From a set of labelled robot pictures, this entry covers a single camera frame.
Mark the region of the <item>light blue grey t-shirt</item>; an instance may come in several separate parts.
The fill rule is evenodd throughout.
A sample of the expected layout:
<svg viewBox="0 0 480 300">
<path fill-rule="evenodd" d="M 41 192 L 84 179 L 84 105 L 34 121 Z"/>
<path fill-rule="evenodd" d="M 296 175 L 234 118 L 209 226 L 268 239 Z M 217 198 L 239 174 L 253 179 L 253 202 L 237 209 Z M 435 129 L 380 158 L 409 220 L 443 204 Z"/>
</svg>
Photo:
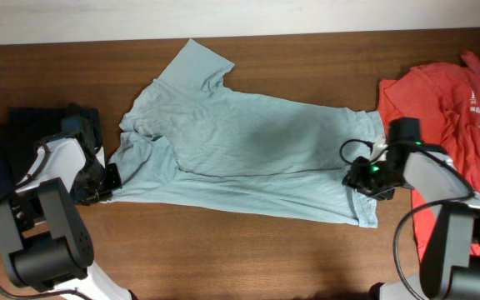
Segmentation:
<svg viewBox="0 0 480 300">
<path fill-rule="evenodd" d="M 375 228 L 376 202 L 343 178 L 383 133 L 378 112 L 236 92 L 232 69 L 189 41 L 142 90 L 120 122 L 113 200 Z"/>
</svg>

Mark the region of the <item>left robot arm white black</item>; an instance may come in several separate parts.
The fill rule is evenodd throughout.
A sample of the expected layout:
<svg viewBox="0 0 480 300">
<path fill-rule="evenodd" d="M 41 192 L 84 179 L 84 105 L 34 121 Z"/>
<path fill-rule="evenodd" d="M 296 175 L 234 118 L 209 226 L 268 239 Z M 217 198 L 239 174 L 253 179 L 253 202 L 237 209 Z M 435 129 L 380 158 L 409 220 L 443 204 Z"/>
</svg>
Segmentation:
<svg viewBox="0 0 480 300">
<path fill-rule="evenodd" d="M 0 196 L 0 256 L 9 281 L 31 299 L 133 299 L 96 263 L 78 205 L 120 187 L 97 137 L 43 138 L 22 180 Z"/>
</svg>

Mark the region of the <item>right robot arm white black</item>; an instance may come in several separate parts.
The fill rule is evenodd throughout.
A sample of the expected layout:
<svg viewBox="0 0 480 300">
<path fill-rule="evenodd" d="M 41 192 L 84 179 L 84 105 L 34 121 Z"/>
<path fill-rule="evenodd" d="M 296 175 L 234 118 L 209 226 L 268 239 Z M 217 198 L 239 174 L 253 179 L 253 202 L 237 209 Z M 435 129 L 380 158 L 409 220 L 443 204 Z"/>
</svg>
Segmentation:
<svg viewBox="0 0 480 300">
<path fill-rule="evenodd" d="M 397 225 L 392 254 L 401 292 L 396 298 L 480 299 L 480 197 L 449 162 L 438 145 L 390 142 L 376 157 L 357 157 L 343 184 L 374 199 L 386 199 L 395 188 L 418 191 L 424 204 L 407 212 Z M 418 213 L 439 209 L 420 264 L 418 287 L 404 274 L 399 237 Z"/>
</svg>

